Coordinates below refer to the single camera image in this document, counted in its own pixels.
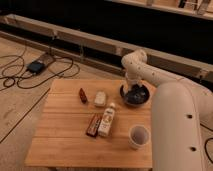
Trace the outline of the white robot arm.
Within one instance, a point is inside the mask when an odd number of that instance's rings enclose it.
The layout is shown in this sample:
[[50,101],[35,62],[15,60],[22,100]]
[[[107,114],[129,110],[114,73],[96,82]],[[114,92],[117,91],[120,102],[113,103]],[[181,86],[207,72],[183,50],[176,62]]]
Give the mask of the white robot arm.
[[206,171],[200,118],[213,114],[213,91],[149,65],[142,49],[121,63],[129,88],[142,80],[156,87],[151,100],[153,171]]

